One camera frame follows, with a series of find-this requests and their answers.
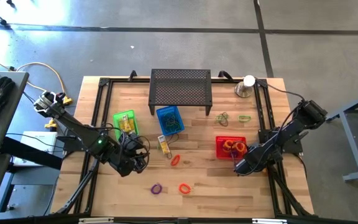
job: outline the red plastic basket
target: red plastic basket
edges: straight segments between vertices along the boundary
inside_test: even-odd
[[[245,144],[247,144],[245,137],[235,137],[235,136],[216,136],[215,142],[216,142],[216,157],[218,159],[232,159],[230,152],[224,152],[223,151],[223,145],[227,140],[233,140],[233,141],[242,141]],[[236,153],[236,159],[242,159],[243,155],[247,153],[247,149],[245,149],[244,152],[237,152]]]

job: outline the blue basket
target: blue basket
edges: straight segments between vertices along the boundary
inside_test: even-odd
[[[168,106],[157,110],[163,135],[179,133],[185,129],[177,106]]]

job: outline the green basket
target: green basket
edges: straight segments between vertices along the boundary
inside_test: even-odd
[[[116,128],[119,128],[119,120],[122,119],[122,117],[124,115],[128,115],[128,119],[134,119],[134,124],[135,124],[135,132],[136,134],[139,134],[139,130],[137,129],[137,122],[136,122],[136,116],[135,116],[135,111],[134,110],[129,110],[129,111],[124,111],[124,112],[120,112],[120,113],[116,113],[112,116],[112,121],[113,121],[113,125]],[[116,132],[116,139],[118,141],[119,137],[121,136],[121,132],[118,130],[115,130]]]

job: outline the wooden table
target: wooden table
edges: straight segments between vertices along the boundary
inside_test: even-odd
[[[84,124],[91,123],[96,92],[100,77],[84,77],[78,98],[75,117]],[[268,82],[284,90],[281,78],[268,78]],[[180,154],[176,167],[157,150],[157,136],[161,135],[157,115],[151,116],[147,100],[148,83],[115,83],[109,107],[108,122],[114,113],[135,110],[141,135],[151,142],[150,163],[141,174],[133,172],[127,177],[120,175],[108,164],[101,165],[94,195],[92,216],[114,217],[217,217],[250,218],[273,217],[272,199],[266,172],[237,177],[233,173],[233,162],[216,159],[215,136],[245,136],[247,143],[258,142],[259,119],[255,96],[239,98],[234,93],[235,84],[213,84],[213,107],[209,116],[205,107],[179,107],[185,130],[180,140],[172,143],[172,153]],[[262,96],[264,114],[267,114]],[[290,112],[286,94],[269,88],[276,125],[281,125]],[[98,122],[101,122],[102,108]],[[215,117],[227,112],[229,126],[215,122]],[[240,123],[238,115],[250,115],[248,123]],[[76,152],[63,161],[61,173],[52,204],[57,211],[76,189],[83,163],[83,152]],[[313,213],[308,184],[301,162],[293,155],[284,155],[287,184],[294,196]],[[153,195],[150,188],[159,182],[162,193]],[[191,186],[191,193],[182,195],[178,191],[181,183]],[[88,198],[85,189],[82,207]],[[284,211],[282,194],[278,193],[280,208]]]

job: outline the gray floor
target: gray floor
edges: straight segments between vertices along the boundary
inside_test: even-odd
[[[259,2],[266,29],[358,30],[358,0]],[[16,0],[14,3],[16,11],[0,1],[0,15],[12,23],[257,28],[252,0]],[[357,98],[357,35],[267,35],[267,43],[274,76],[285,79],[287,90],[315,100],[327,111]],[[129,75],[132,70],[149,75],[151,68],[208,68],[213,74],[226,70],[236,77],[250,74],[266,77],[259,34],[0,30],[0,62],[18,67],[35,61],[58,70],[67,93],[75,100],[85,75]],[[32,82],[60,91],[52,72],[39,67],[27,71]],[[33,97],[40,93],[29,86],[26,92]],[[289,98],[291,106],[298,103],[298,98]],[[10,131],[43,130],[45,122],[23,98]],[[303,145],[315,213],[326,218],[358,220],[358,181],[348,184],[342,181],[342,175],[357,171],[342,124],[334,121],[310,131]],[[43,212],[45,204],[35,208],[39,211],[34,213]]]

